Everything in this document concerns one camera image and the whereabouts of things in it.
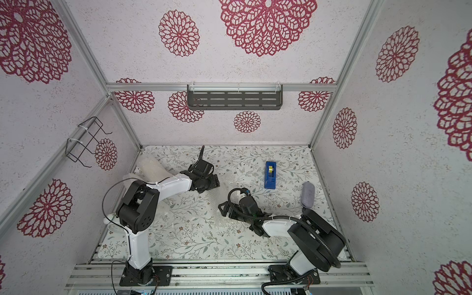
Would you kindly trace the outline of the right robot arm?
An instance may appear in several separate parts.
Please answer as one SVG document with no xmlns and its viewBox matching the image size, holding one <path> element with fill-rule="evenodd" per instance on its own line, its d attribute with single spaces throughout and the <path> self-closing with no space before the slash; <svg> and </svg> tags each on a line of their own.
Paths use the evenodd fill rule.
<svg viewBox="0 0 472 295">
<path fill-rule="evenodd" d="M 268 268 L 270 282 L 261 285 L 265 295 L 269 294 L 268 286 L 318 283 L 318 271 L 342 267 L 339 255 L 346 246 L 345 237 L 309 208 L 299 216 L 271 215 L 259 208 L 249 189 L 235 188 L 218 210 L 223 217 L 247 223 L 257 236 L 287 237 L 296 244 L 297 251 L 285 265 Z"/>
</svg>

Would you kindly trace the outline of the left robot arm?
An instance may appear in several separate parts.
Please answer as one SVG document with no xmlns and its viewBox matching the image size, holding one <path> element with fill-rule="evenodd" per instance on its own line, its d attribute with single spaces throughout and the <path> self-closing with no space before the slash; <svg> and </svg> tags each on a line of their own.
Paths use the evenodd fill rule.
<svg viewBox="0 0 472 295">
<path fill-rule="evenodd" d="M 104 223 L 113 224 L 128 238 L 129 257 L 123 262 L 120 286 L 168 286 L 171 267 L 154 268 L 149 250 L 148 229 L 154 222 L 159 202 L 174 195 L 196 191 L 199 194 L 220 187 L 214 165 L 203 160 L 205 147 L 201 147 L 197 161 L 176 175 L 157 182 L 128 177 L 113 186 L 131 180 L 124 197 L 114 214 L 104 214 Z"/>
</svg>

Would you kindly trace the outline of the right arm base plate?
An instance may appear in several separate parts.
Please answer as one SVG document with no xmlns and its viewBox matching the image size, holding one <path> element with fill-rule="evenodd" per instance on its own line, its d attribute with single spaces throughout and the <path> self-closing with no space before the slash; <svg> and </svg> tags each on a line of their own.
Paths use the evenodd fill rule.
<svg viewBox="0 0 472 295">
<path fill-rule="evenodd" d="M 279 285 L 302 284 L 319 285 L 321 283 L 317 269 L 312 269 L 303 274 L 298 274 L 289 265 L 270 265 L 268 268 L 270 282 Z"/>
</svg>

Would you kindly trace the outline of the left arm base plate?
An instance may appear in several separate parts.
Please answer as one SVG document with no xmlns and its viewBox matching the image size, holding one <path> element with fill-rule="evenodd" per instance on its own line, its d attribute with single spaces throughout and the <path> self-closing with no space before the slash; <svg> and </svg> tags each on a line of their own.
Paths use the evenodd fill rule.
<svg viewBox="0 0 472 295">
<path fill-rule="evenodd" d="M 172 270 L 170 266 L 147 266 L 142 270 L 125 267 L 119 286 L 168 286 Z"/>
</svg>

